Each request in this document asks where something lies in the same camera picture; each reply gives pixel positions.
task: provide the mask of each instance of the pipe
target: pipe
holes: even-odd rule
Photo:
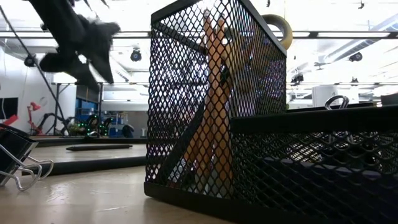
[[[379,25],[373,27],[370,31],[389,31],[389,32],[396,32],[398,31],[398,14],[391,16],[390,18],[386,19]],[[323,61],[326,63],[333,63],[337,62],[343,58],[349,57],[350,55],[359,52],[366,47],[376,43],[380,39],[366,39],[366,40],[352,40],[347,44],[339,47],[334,52],[326,55],[323,58]]]

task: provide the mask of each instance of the cable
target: cable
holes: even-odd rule
[[[7,78],[7,68],[6,68],[6,49],[2,51],[2,62],[4,65],[4,76]]]
[[[23,89],[22,89],[22,99],[23,99],[24,96],[25,96],[25,87],[26,87],[26,81],[27,81],[27,74],[28,74],[28,71],[29,71],[29,68],[26,67],[25,81],[24,81],[24,86],[23,86]]]
[[[6,116],[6,112],[4,111],[4,102],[5,102],[5,98],[2,99],[1,101],[1,110],[2,110],[2,115],[3,115],[3,119],[7,120],[7,116]]]
[[[12,26],[10,20],[9,20],[8,17],[6,16],[6,13],[4,12],[4,10],[3,10],[3,8],[2,8],[1,6],[0,6],[0,12],[1,12],[2,17],[4,18],[4,20],[6,21],[6,24],[8,24],[10,30],[11,30],[12,33],[15,35],[15,37],[18,39],[19,43],[21,43],[22,48],[23,48],[23,49],[26,51],[26,53],[28,54],[28,57],[33,57],[32,54],[29,52],[28,48],[26,47],[26,45],[23,43],[22,39],[18,36],[17,32],[16,32],[15,29],[13,28],[13,26]],[[58,102],[57,97],[55,96],[54,92],[51,90],[51,86],[50,86],[49,82],[47,81],[47,79],[45,78],[45,75],[44,75],[42,69],[40,68],[38,61],[37,61],[37,60],[34,60],[34,63],[35,63],[35,65],[36,65],[37,69],[39,70],[39,73],[40,73],[40,75],[42,76],[42,78],[43,78],[45,84],[47,85],[47,88],[49,89],[49,91],[50,91],[52,97],[54,98],[55,104],[56,104],[56,106],[58,106],[58,109],[60,110],[60,114],[61,114],[62,119],[65,120],[65,118],[63,117],[63,112],[62,112],[60,103]]]

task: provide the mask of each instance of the black object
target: black object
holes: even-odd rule
[[[125,82],[129,82],[129,81],[130,81],[130,79],[128,79],[128,77],[125,77],[121,72],[116,71],[116,73],[117,73],[122,79],[124,79]]]
[[[97,131],[98,128],[100,128],[100,125],[100,118],[96,114],[92,114],[85,122],[79,124],[79,127],[83,128],[80,134],[89,136],[91,132]]]
[[[36,67],[36,63],[37,62],[35,62],[35,61],[37,61],[37,59],[36,59],[36,55],[28,55],[26,58],[25,58],[25,60],[24,60],[24,65],[26,66],[26,67],[29,67],[29,68],[34,68],[34,67]]]
[[[26,133],[23,133],[18,129],[11,128],[3,124],[0,125],[0,127],[0,145],[2,145],[16,159],[24,162],[25,157],[30,154],[31,150],[36,147],[37,143],[27,138]],[[19,164],[0,149],[0,171],[14,174],[17,167],[19,167]],[[0,185],[4,185],[8,180],[9,177],[0,175]]]
[[[68,1],[69,1],[70,5],[71,5],[72,7],[75,7],[75,1],[76,1],[76,0],[68,0]]]
[[[233,223],[262,223],[260,220],[264,220],[265,217],[269,220],[277,220],[278,223],[339,223],[322,218],[286,213],[274,208],[264,210],[262,206],[250,205],[239,200],[208,197],[148,182],[144,183],[144,192],[146,195],[151,195],[151,197],[163,202],[222,218]]]
[[[89,22],[77,15],[66,0],[29,2],[58,43],[57,53],[48,53],[41,60],[43,71],[66,72],[76,78],[79,84],[98,90],[88,63],[78,59],[78,55],[82,54],[90,60],[101,77],[113,83],[109,50],[113,35],[120,31],[117,24]]]
[[[103,124],[99,125],[99,133],[102,136],[107,136],[109,134],[109,125],[111,125],[113,118],[106,118]]]
[[[398,93],[393,93],[390,95],[382,95],[380,99],[381,99],[381,105],[383,106],[398,105]]]
[[[98,129],[100,129],[102,120],[101,120],[101,115],[102,115],[102,94],[104,93],[104,83],[98,83],[99,84],[99,96],[98,96]]]
[[[141,55],[140,50],[139,50],[139,49],[134,49],[134,50],[132,51],[132,53],[131,53],[130,59],[131,59],[133,62],[141,61],[142,55]]]
[[[117,159],[98,159],[92,161],[73,161],[73,162],[56,162],[51,171],[52,175],[78,174],[81,172],[94,172],[99,170],[122,169],[127,167],[144,166],[146,164],[145,156],[126,157]],[[42,174],[46,174],[49,170],[48,164],[43,164]]]
[[[303,82],[303,81],[304,81],[304,76],[303,76],[302,73],[299,73],[299,74],[297,74],[297,75],[292,77],[292,81],[291,82],[299,84],[300,82]]]
[[[151,43],[162,47],[150,54],[146,195],[238,223],[281,222],[293,214],[292,222],[311,222],[308,216],[320,217],[316,223],[398,222],[398,107],[286,113],[285,51],[249,0],[232,0],[211,11],[224,10],[264,57],[253,57],[249,67],[244,54],[234,58],[241,67],[225,71],[236,77],[228,104],[211,99],[226,115],[213,110],[214,123],[204,121],[206,87],[214,83],[184,83],[208,80],[208,73],[193,60],[183,76],[176,64],[210,52],[171,28],[197,2],[176,1],[152,15]],[[185,22],[194,25],[184,32],[203,30],[194,21],[202,16],[189,17]],[[217,141],[201,131],[205,125]],[[192,169],[195,178],[183,182]]]
[[[0,119],[9,119],[12,115],[15,114],[18,114],[18,97],[0,98]]]
[[[130,149],[132,145],[105,145],[105,146],[72,146],[68,147],[68,151],[80,152],[80,151],[91,151],[91,150],[105,150],[105,149]]]
[[[134,128],[130,124],[126,124],[122,128],[122,135],[125,138],[133,138],[134,137]]]
[[[165,141],[167,144],[174,144],[175,140]],[[87,138],[85,139],[87,144],[147,144],[148,139],[139,138]]]
[[[365,7],[365,3],[363,3],[361,0],[361,6],[359,6],[358,9],[363,9],[363,7]]]
[[[374,107],[373,103],[352,103],[347,106],[347,108],[369,108]],[[339,108],[339,105],[330,106],[331,109],[335,110]],[[312,107],[312,108],[301,108],[288,110],[287,113],[297,113],[297,112],[309,112],[309,111],[325,111],[326,108],[324,106]]]
[[[362,58],[363,58],[363,56],[362,56],[361,52],[358,52],[358,53],[355,53],[355,54],[349,56],[348,60],[350,62],[359,62],[362,60]]]
[[[58,99],[60,98],[60,88],[61,88],[61,83],[57,84],[57,88],[55,89],[55,100],[58,101]],[[57,131],[57,119],[55,119],[58,116],[58,106],[55,107],[55,113],[54,113],[54,123],[52,124],[53,127],[53,134],[56,133]]]
[[[358,78],[354,78],[354,77],[353,77],[353,78],[351,79],[351,83],[359,83]]]
[[[40,28],[41,28],[43,31],[49,31],[49,28],[47,28],[47,26],[46,26],[45,24],[40,24]]]
[[[83,137],[75,136],[70,138],[37,138],[35,140],[38,142],[38,145],[36,147],[70,146],[86,143]]]

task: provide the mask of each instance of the metal mesh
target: metal mesh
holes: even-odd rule
[[[146,181],[233,198],[229,119],[285,112],[285,54],[241,1],[213,2],[152,21]]]
[[[395,223],[396,133],[234,134],[235,196],[269,208]]]

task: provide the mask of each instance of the spotlight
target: spotlight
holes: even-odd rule
[[[36,55],[28,55],[24,60],[25,66],[29,68],[34,68],[35,62],[36,62]]]
[[[359,83],[358,78],[352,78],[351,83]]]
[[[134,50],[132,50],[130,59],[131,59],[133,62],[141,61],[142,56],[141,56],[140,50],[137,49],[137,48],[135,48]]]
[[[363,58],[363,56],[362,56],[361,52],[358,52],[356,54],[349,56],[348,60],[350,62],[359,62],[360,60],[362,60],[362,58]]]

